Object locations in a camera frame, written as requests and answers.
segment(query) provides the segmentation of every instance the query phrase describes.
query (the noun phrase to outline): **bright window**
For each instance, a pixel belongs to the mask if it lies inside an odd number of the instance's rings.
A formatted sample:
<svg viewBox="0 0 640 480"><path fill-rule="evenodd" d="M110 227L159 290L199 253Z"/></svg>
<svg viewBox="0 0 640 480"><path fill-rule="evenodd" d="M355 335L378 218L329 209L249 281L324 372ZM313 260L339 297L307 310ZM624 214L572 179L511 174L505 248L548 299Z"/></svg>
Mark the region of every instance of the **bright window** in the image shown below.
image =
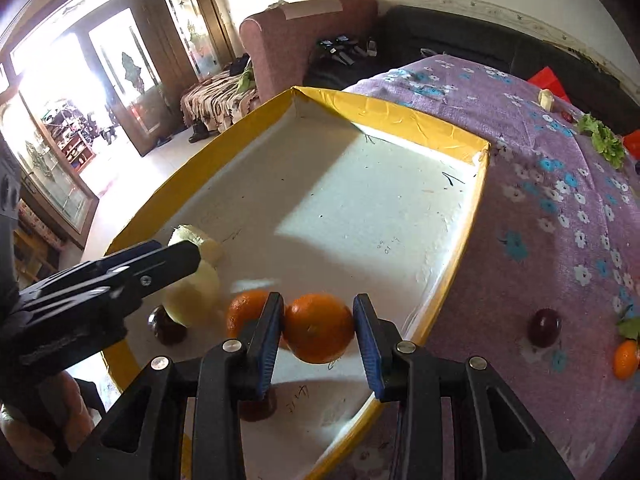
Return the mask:
<svg viewBox="0 0 640 480"><path fill-rule="evenodd" d="M4 92L7 88L9 88L9 80L6 78L2 63L0 63L0 92Z"/></svg>
<svg viewBox="0 0 640 480"><path fill-rule="evenodd" d="M34 28L11 52L16 73L22 72L38 59L44 48L53 43L65 30L109 0L69 0L46 20Z"/></svg>

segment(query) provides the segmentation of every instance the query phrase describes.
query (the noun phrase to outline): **decorative glass panel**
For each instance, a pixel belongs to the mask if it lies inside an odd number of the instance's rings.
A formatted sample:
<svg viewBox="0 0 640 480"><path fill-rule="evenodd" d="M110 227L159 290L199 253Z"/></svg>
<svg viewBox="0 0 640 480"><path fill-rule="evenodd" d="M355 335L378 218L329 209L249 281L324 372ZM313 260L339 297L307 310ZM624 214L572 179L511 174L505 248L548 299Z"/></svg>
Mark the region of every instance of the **decorative glass panel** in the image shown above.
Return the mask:
<svg viewBox="0 0 640 480"><path fill-rule="evenodd" d="M220 72L216 49L209 37L197 0L165 1L198 79L202 81Z"/></svg>
<svg viewBox="0 0 640 480"><path fill-rule="evenodd" d="M0 132L27 175L27 188L35 186L80 232L88 212L89 197L60 167L19 94L0 105Z"/></svg>
<svg viewBox="0 0 640 480"><path fill-rule="evenodd" d="M32 60L37 59L44 48L53 43L71 25L108 1L69 0L65 5L58 8L34 28L11 52L16 73L20 73L27 68Z"/></svg>
<svg viewBox="0 0 640 480"><path fill-rule="evenodd" d="M160 126L168 106L131 10L102 22L89 32L89 38L122 104L145 133L151 134Z"/></svg>

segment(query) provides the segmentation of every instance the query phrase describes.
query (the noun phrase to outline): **yellow tray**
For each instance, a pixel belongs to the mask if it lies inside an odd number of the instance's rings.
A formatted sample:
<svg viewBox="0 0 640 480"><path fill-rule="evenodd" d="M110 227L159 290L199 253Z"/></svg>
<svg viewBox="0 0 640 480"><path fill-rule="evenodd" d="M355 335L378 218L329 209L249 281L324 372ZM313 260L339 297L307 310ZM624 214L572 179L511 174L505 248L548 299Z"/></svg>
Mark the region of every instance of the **yellow tray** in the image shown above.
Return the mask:
<svg viewBox="0 0 640 480"><path fill-rule="evenodd" d="M213 140L169 178L110 245L113 253L194 224L222 242L225 301L268 288L285 301L330 292L351 304L366 292L378 315L421 344L462 257L488 163L489 143L389 102L294 87ZM126 320L125 341L103 358L119 388L157 355L203 355L224 338L192 329L163 347L146 326L159 293ZM249 479L319 478L380 412L354 340L330 365L278 351L278 409L243 422ZM191 434L193 407L185 433ZM190 471L184 439L183 472Z"/></svg>

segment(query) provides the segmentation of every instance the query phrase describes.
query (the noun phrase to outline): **patterned blanket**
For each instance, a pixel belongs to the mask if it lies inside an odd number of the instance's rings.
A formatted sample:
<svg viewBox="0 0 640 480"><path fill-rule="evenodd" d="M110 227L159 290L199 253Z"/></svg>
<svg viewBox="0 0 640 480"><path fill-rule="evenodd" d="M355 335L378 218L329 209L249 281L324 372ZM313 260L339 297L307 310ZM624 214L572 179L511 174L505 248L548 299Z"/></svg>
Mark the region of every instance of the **patterned blanket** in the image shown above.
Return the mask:
<svg viewBox="0 0 640 480"><path fill-rule="evenodd" d="M487 358L532 413L577 480L597 479L640 414L640 374L612 374L620 313L640 314L639 181L614 171L577 135L556 99L514 76L434 56L347 91L439 117L492 143L486 189L460 270L429 336L440 357ZM527 340L530 316L553 308L559 341ZM387 409L330 478L385 479L396 410ZM446 478L452 455L446 450Z"/></svg>

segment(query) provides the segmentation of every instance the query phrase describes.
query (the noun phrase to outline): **person's hand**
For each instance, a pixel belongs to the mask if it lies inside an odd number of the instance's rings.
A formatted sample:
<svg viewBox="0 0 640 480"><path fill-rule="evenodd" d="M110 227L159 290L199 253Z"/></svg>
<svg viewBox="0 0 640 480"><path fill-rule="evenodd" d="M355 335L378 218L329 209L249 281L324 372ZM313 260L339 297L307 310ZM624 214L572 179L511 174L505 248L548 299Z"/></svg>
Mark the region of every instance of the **person's hand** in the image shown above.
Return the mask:
<svg viewBox="0 0 640 480"><path fill-rule="evenodd" d="M71 452L78 450L94 428L94 422L84 405L78 383L67 372L56 376L62 390L62 398L68 409L68 419L63 428L66 445ZM14 419L5 406L0 410L0 430L16 456L31 468L43 472L59 469L53 458L51 439L27 423Z"/></svg>

